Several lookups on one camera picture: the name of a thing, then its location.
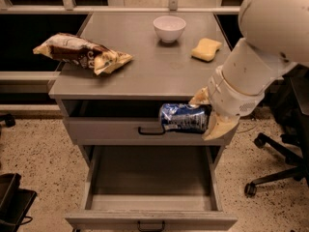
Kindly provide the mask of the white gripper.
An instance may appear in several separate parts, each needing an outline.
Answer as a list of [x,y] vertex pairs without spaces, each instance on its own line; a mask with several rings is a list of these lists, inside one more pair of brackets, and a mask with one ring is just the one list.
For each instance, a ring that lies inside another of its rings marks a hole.
[[264,93],[251,96],[236,91],[224,79],[222,66],[219,66],[209,78],[208,88],[200,89],[189,104],[208,105],[211,103],[215,112],[211,113],[208,128],[202,138],[214,140],[232,131],[239,124],[239,117],[249,115],[264,96]]

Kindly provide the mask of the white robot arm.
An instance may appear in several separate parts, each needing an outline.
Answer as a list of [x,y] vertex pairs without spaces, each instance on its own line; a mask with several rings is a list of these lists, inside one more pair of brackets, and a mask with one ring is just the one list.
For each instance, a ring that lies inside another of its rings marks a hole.
[[274,80],[309,63],[309,0],[243,0],[239,30],[229,57],[190,101],[211,106],[205,140],[233,130]]

